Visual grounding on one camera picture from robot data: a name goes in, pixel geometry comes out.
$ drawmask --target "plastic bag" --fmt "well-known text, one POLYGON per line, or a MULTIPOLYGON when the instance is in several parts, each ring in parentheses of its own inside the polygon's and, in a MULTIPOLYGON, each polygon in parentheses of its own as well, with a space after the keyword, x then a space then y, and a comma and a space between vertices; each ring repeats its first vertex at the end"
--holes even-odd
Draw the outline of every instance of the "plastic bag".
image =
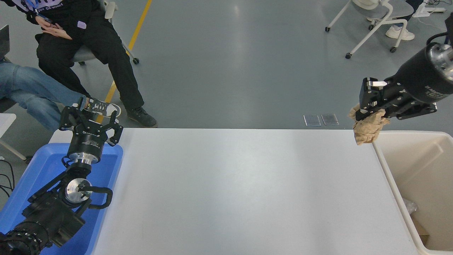
POLYGON ((412 214, 415 212, 419 207, 416 203, 409 201, 405 198, 403 198, 404 204, 406 205, 406 209, 409 212, 409 214, 412 214))

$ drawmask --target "robotic arm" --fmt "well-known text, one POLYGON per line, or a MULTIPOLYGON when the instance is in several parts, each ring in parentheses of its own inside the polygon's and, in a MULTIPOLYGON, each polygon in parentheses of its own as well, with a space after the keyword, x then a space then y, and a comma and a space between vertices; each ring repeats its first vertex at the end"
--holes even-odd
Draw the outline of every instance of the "robotic arm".
POLYGON ((437 111, 436 102, 453 94, 453 48, 430 43, 384 81, 363 79, 360 121, 384 109, 384 117, 407 119, 437 111))
POLYGON ((87 120, 78 107, 65 107, 60 121, 60 130, 72 129, 73 136, 67 155, 62 162, 64 172, 34 193, 30 205, 22 215, 25 220, 6 234, 0 233, 0 254, 38 255, 52 244, 61 247, 85 224, 82 214, 86 209, 100 210, 109 206, 113 192, 107 187, 95 187, 86 179, 91 165, 101 160, 104 143, 118 143, 123 127, 115 122, 116 112, 110 122, 102 126, 87 120), (107 136, 113 129, 114 135, 107 136), (72 164, 64 161, 69 158, 72 164), (90 195, 107 194, 102 205, 91 204, 90 195))

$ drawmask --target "laptop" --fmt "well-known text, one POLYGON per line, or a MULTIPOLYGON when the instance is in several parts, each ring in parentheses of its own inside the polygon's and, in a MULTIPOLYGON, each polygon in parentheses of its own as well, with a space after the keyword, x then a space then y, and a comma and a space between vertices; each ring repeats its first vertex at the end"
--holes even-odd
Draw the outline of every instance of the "laptop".
POLYGON ((10 51, 10 27, 0 29, 0 60, 10 51))

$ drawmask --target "blue jeans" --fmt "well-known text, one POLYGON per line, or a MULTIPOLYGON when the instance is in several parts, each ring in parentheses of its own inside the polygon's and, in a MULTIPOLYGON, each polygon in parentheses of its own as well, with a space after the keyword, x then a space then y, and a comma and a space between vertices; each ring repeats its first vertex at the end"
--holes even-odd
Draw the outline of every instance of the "blue jeans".
POLYGON ((54 102, 72 106, 83 98, 40 70, 0 60, 0 98, 17 102, 27 113, 51 131, 58 129, 61 113, 54 102))

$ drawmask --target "crumpled paper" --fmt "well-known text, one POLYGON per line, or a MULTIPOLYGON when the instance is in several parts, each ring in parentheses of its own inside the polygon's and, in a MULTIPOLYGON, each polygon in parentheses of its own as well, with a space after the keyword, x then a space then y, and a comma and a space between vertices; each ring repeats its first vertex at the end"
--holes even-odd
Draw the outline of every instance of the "crumpled paper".
POLYGON ((354 137, 356 138, 357 145, 373 142, 379 136, 379 132, 382 130, 384 125, 390 123, 390 120, 383 117, 386 113, 384 109, 380 109, 365 119, 357 121, 356 111, 359 109, 360 106, 357 104, 348 114, 348 116, 355 121, 355 124, 352 127, 354 129, 354 137))

